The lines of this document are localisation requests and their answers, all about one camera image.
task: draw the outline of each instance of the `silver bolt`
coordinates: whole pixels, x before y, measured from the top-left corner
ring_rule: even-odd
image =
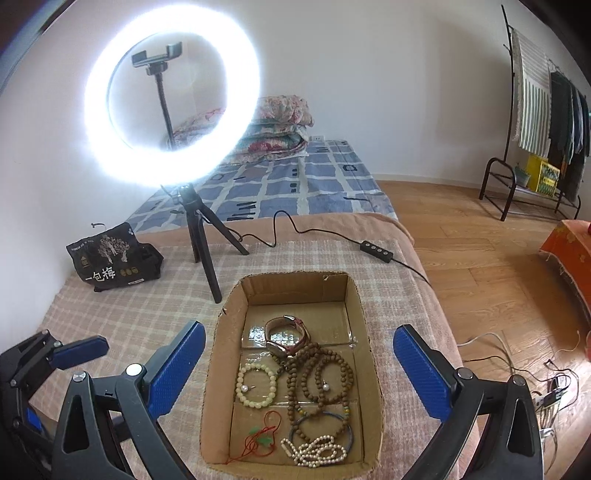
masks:
[[[513,383],[519,387],[523,387],[525,385],[525,378],[521,375],[513,375]]]
[[[81,382],[86,378],[86,372],[74,372],[72,375],[72,380],[74,382]]]
[[[140,364],[131,364],[125,369],[125,373],[130,377],[135,377],[142,372],[142,366]]]
[[[474,373],[472,373],[472,370],[470,370],[469,368],[460,367],[457,369],[457,376],[464,380],[470,380],[474,378]]]

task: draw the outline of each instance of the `illuminated white ring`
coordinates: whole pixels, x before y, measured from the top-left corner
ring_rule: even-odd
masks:
[[[111,76],[121,58],[142,40],[161,33],[192,33],[212,44],[226,70],[226,112],[217,127],[174,152],[132,148],[119,136],[108,110]],[[221,13],[196,5],[170,5],[139,16],[100,54],[85,91],[85,123],[92,150],[105,171],[121,180],[157,186],[203,177],[230,153],[252,119],[259,95],[255,50],[242,29]]]

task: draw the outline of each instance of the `black plastic bag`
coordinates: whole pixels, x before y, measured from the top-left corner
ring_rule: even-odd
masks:
[[[139,243],[127,222],[78,240],[66,249],[78,276],[95,291],[160,278],[164,258],[151,244]]]

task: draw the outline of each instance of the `wristwatch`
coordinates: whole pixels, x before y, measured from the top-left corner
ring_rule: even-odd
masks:
[[[271,331],[277,327],[291,326],[300,333],[300,340],[295,345],[282,345],[271,340]],[[292,315],[284,315],[283,317],[275,317],[267,322],[265,325],[265,341],[267,350],[279,358],[293,356],[310,340],[310,334],[306,330],[304,322]]]

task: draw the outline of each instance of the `orange tablecloth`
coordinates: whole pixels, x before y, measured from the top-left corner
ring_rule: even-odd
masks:
[[[540,247],[556,257],[569,274],[587,311],[591,306],[591,235],[589,222],[562,220]]]

